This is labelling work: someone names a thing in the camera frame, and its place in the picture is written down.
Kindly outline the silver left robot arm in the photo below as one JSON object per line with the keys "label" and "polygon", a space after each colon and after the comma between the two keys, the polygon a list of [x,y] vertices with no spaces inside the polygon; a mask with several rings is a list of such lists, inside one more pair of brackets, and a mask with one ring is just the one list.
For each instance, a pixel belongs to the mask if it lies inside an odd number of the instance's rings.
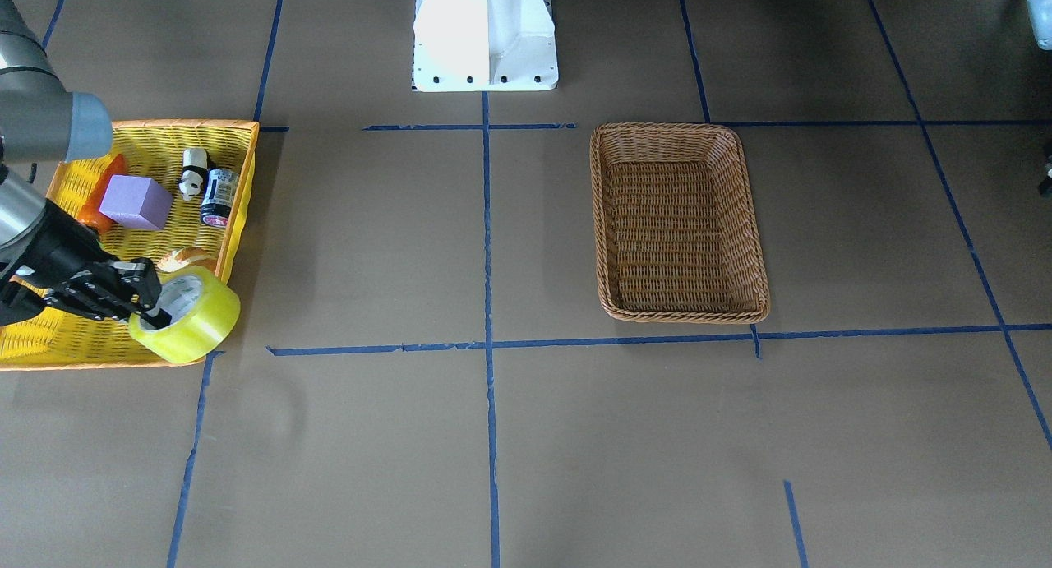
{"label": "silver left robot arm", "polygon": [[1027,0],[1031,25],[1038,37],[1049,37],[1051,28],[1051,0]]}

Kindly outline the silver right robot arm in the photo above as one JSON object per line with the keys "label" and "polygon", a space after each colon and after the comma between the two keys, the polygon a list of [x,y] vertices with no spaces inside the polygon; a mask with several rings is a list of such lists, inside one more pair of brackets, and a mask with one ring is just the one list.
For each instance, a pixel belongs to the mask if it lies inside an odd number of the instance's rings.
{"label": "silver right robot arm", "polygon": [[2,324],[53,308],[93,321],[139,316],[153,329],[168,327],[151,262],[113,256],[86,224],[11,169],[107,155],[108,109],[93,94],[65,89],[14,0],[1,0],[1,58]]}

